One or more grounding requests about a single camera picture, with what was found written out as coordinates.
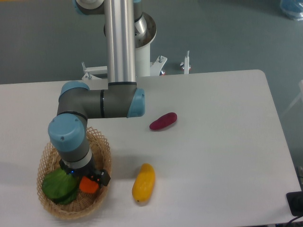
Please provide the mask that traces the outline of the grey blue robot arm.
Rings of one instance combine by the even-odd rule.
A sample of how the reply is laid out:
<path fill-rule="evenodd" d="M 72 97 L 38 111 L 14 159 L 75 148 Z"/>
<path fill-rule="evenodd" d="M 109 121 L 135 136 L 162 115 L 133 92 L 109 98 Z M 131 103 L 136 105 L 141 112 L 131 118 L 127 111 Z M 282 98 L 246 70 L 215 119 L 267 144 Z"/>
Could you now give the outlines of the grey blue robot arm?
<path fill-rule="evenodd" d="M 63 85 L 56 117 L 48 126 L 61 168 L 73 176 L 87 177 L 99 187 L 107 186 L 110 175 L 95 168 L 86 136 L 88 119 L 141 117 L 145 113 L 144 90 L 135 75 L 135 23 L 142 18 L 139 0 L 77 1 L 79 7 L 105 10 L 107 79 L 105 90 L 70 81 Z"/>

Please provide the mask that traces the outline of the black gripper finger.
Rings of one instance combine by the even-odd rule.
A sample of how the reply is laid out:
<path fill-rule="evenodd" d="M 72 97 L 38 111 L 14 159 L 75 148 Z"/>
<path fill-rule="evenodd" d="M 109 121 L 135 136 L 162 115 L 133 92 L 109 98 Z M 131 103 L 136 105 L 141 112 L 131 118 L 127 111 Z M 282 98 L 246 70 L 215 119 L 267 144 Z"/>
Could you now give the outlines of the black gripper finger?
<path fill-rule="evenodd" d="M 110 180 L 111 180 L 111 177 L 109 175 L 109 173 L 107 172 L 107 170 L 105 169 L 102 169 L 102 170 L 97 170 L 95 169 L 93 171 L 93 173 L 91 174 L 91 180 L 92 181 L 95 181 L 99 188 L 102 188 L 102 187 L 106 187 L 108 186 Z"/>

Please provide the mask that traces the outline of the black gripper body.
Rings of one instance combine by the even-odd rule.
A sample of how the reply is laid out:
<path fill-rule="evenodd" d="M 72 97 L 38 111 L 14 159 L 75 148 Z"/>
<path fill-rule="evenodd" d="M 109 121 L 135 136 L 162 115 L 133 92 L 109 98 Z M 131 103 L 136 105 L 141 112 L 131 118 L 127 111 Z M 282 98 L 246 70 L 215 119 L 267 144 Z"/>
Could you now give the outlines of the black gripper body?
<path fill-rule="evenodd" d="M 64 163 L 62 159 L 59 161 L 60 168 L 67 174 L 72 175 L 73 177 L 83 176 L 89 178 L 92 181 L 99 181 L 99 171 L 95 167 L 95 160 L 92 158 L 84 167 L 81 168 L 71 168 Z"/>

